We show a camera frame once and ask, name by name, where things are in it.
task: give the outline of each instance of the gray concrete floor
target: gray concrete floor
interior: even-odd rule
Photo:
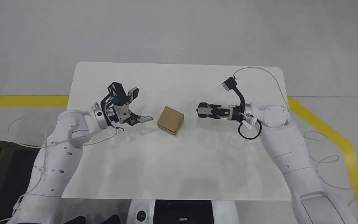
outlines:
[[[356,99],[336,98],[358,97],[357,11],[356,0],[3,0],[0,95],[68,95],[81,61],[278,66],[288,96],[334,97],[296,99],[357,149]],[[63,110],[0,108],[1,139],[41,144],[43,130]],[[8,134],[9,124],[25,116]],[[331,144],[308,144],[316,156],[325,149],[340,153]],[[335,184],[349,184],[342,161],[322,172]],[[335,192],[345,201],[352,197]],[[294,223],[289,204],[237,205],[242,223]],[[125,206],[66,199],[59,222],[90,213],[99,221]]]

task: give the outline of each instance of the white table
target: white table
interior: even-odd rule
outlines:
[[[260,139],[247,141],[238,123],[199,119],[200,102],[239,104],[234,91],[221,86],[242,66],[82,62],[76,66],[68,109],[86,110],[107,95],[113,81],[127,91],[138,87],[131,110],[152,122],[125,124],[124,132],[85,146],[79,167],[63,198],[290,200],[281,172]],[[265,67],[286,97],[282,70]],[[245,69],[237,74],[246,102],[285,105],[275,80],[266,72]],[[164,106],[185,115],[177,137],[156,125]],[[106,130],[92,142],[112,135]]]

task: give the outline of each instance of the cardboard box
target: cardboard box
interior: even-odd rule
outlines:
[[[157,126],[176,136],[183,122],[184,114],[166,106],[157,121]]]

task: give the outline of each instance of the yellow tape stripe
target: yellow tape stripe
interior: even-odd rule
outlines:
[[[294,98],[288,97],[288,102],[290,109],[293,112],[312,125],[317,131],[325,134],[331,142],[342,150],[351,185],[353,188],[358,189],[358,161],[353,144],[311,111],[298,103]]]
[[[68,96],[0,96],[0,106],[67,106]]]

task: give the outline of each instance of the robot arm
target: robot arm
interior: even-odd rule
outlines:
[[[21,203],[14,206],[13,223],[53,223],[61,196],[74,175],[83,154],[83,144],[92,136],[116,123],[134,125],[153,120],[134,114],[129,104],[138,96],[138,88],[128,95],[120,83],[112,83],[109,94],[89,111],[67,110],[58,116],[55,131],[45,140],[32,168],[31,179]],[[88,128],[85,116],[92,120],[93,130]]]
[[[229,86],[225,88],[227,91],[239,92],[233,78],[226,80],[223,86]],[[225,108],[200,103],[197,112],[201,118],[227,118],[240,122],[239,127],[244,124],[258,129],[257,137],[260,135],[267,154],[290,189],[293,212],[299,223],[357,223],[348,206],[325,188],[309,161],[307,144],[300,130],[283,106],[260,110],[250,104]]]

